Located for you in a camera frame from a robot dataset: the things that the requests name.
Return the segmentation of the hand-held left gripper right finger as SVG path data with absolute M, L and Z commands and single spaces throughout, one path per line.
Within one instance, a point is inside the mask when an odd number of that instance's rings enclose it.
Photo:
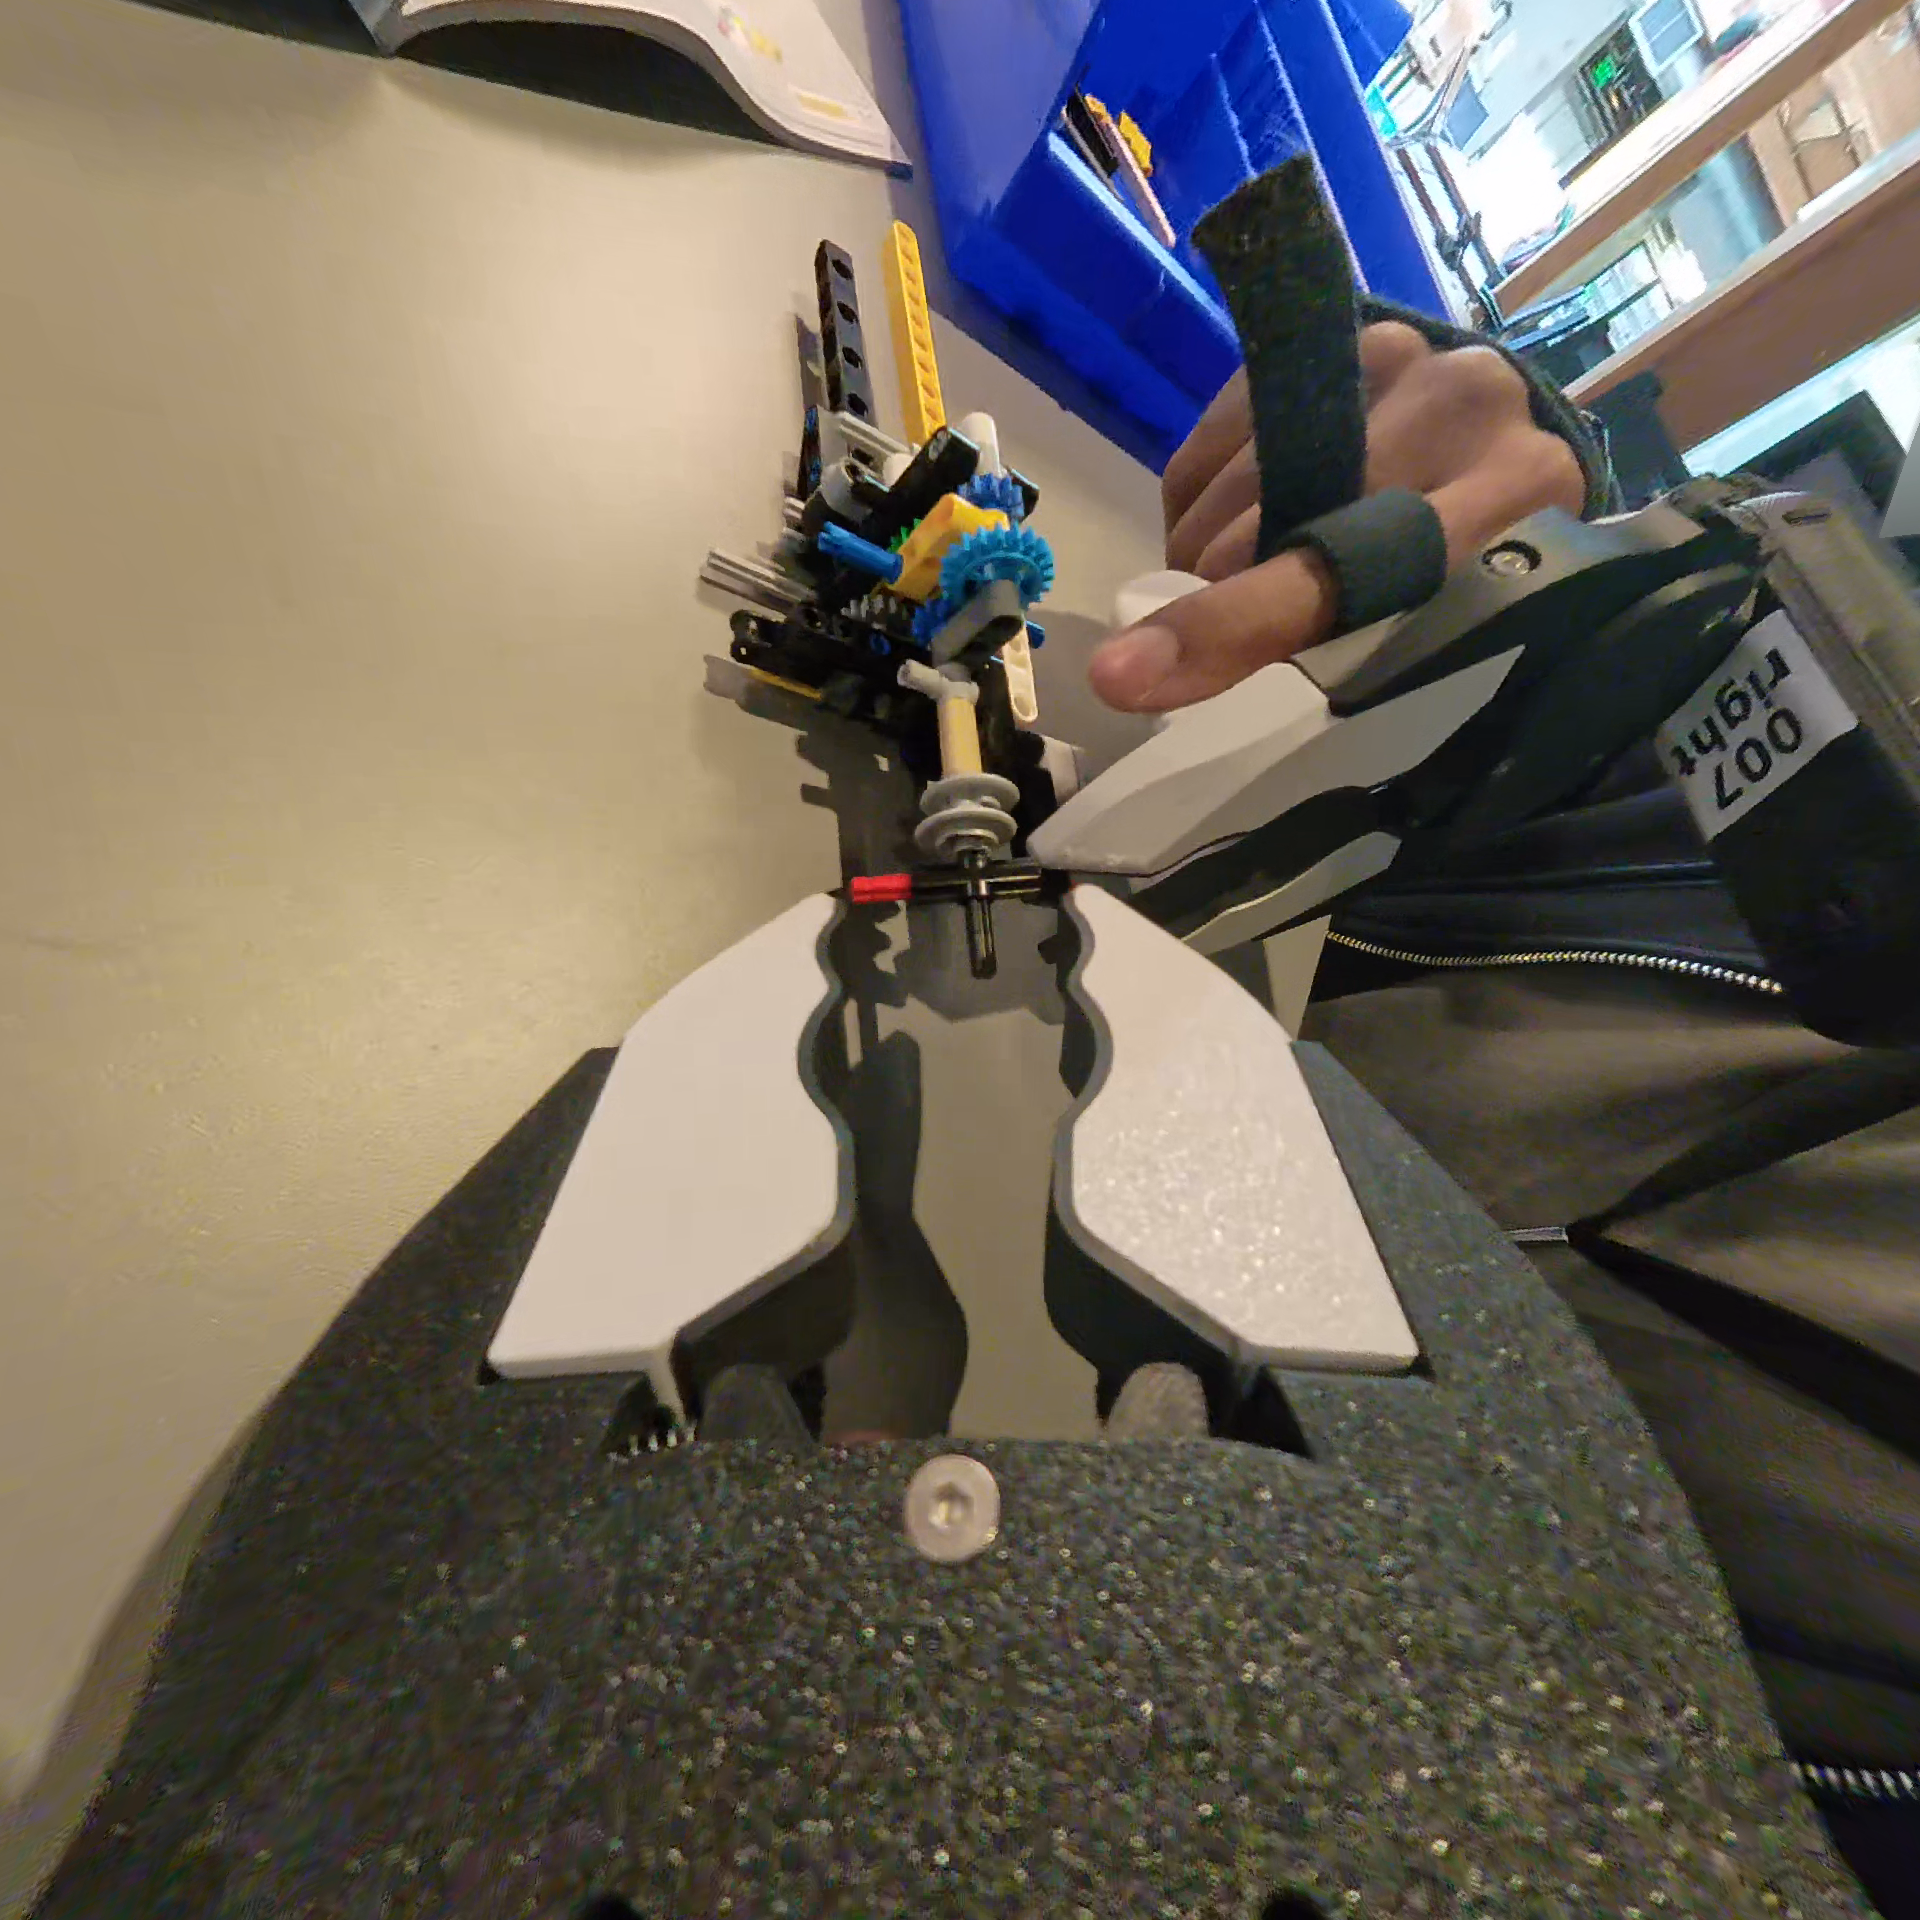
M 1067 1241 L 1208 1354 L 1347 1377 L 1421 1356 L 1287 1029 L 1122 899 L 1075 885 L 1092 1036 L 1063 1123 Z

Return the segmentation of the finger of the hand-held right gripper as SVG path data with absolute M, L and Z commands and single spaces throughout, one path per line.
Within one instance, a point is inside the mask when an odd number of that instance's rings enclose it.
M 1141 881 L 1133 911 L 1204 958 L 1259 945 L 1321 919 L 1344 895 L 1383 876 L 1404 845 L 1386 829 L 1275 829 L 1195 855 Z
M 1297 662 L 1273 662 L 1173 714 L 1031 831 L 1029 855 L 1066 874 L 1165 874 L 1319 796 L 1415 770 L 1496 699 L 1516 660 L 1519 647 L 1347 716 Z

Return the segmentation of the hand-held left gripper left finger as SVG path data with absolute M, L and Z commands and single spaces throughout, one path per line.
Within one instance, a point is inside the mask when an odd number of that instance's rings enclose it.
M 616 1050 L 487 1367 L 697 1387 L 699 1350 L 853 1223 L 855 1149 L 815 1050 L 845 915 L 804 895 L 689 973 Z

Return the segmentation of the multicoloured lego assembly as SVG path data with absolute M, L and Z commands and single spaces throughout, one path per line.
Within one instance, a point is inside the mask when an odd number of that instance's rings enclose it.
M 920 238 L 880 250 L 900 425 L 880 421 L 858 265 L 811 259 L 819 318 L 801 327 L 802 427 L 781 527 L 757 557 L 714 548 L 701 582 L 733 602 L 709 689 L 744 709 L 825 716 L 874 734 L 916 786 L 912 852 L 853 876 L 853 905 L 955 905 L 975 979 L 996 973 L 995 910 L 1056 886 L 1031 835 L 1087 775 L 1041 729 L 1034 609 L 1053 587 L 1041 489 L 1002 454 L 993 415 L 951 421 Z

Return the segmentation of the small yellow lego part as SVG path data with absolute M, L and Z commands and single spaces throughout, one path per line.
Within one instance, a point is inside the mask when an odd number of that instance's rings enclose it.
M 1099 99 L 1076 90 L 1067 93 L 1063 105 L 1063 123 L 1096 158 L 1096 165 L 1119 171 L 1120 156 L 1127 154 L 1141 177 L 1153 179 L 1154 151 L 1129 113 L 1107 107 Z

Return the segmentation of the lego instruction booklet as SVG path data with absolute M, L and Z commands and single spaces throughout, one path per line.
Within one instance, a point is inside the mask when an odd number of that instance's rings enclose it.
M 817 5 L 804 2 L 354 2 L 395 58 L 426 34 L 472 27 L 594 27 L 696 61 L 755 126 L 801 154 L 905 179 L 912 163 Z

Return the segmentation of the person's right hand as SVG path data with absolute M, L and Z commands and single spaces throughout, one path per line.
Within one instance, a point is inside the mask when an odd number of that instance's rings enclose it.
M 1360 334 L 1363 491 L 1421 493 L 1465 559 L 1524 517 L 1579 517 L 1572 449 L 1540 427 L 1529 386 L 1493 347 L 1441 353 L 1415 327 Z M 1092 652 L 1089 682 L 1120 714 L 1168 714 L 1331 641 L 1337 585 L 1309 548 L 1258 559 L 1259 473 L 1247 374 L 1201 415 L 1162 481 L 1165 565 L 1208 580 Z

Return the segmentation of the wooden shelf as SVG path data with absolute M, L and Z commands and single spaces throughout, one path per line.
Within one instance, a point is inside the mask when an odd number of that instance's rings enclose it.
M 1704 459 L 1866 389 L 1915 421 L 1915 5 L 1564 5 L 1483 139 L 1516 247 L 1483 300 L 1597 410 L 1640 377 Z

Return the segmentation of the blue plastic bin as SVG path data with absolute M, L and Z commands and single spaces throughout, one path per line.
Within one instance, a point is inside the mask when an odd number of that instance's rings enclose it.
M 1410 25 L 1394 2 L 900 5 L 949 275 L 1153 467 L 1240 361 L 1194 226 L 1282 161 L 1314 163 L 1364 293 L 1453 321 L 1370 102 Z M 1138 121 L 1153 179 L 1096 165 L 1076 90 Z

